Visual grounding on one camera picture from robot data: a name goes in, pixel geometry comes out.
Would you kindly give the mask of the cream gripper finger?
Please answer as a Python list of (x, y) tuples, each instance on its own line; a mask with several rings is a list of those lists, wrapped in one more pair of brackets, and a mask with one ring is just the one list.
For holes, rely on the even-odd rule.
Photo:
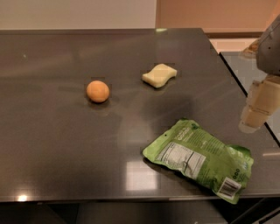
[(259, 130), (280, 107), (280, 77), (268, 74), (247, 96), (246, 106), (241, 112), (239, 129), (243, 133)]

